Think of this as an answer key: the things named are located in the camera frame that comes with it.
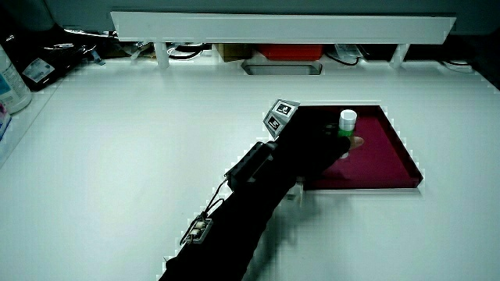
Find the person's left hand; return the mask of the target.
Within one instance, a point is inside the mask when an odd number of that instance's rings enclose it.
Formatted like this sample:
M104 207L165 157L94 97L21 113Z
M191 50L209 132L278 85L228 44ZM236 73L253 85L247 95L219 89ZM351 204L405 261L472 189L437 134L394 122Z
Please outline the person's left hand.
M318 177L339 158L364 145L353 133L357 113L334 112L325 105L303 106L278 99L263 122L274 138L270 164L292 177Z

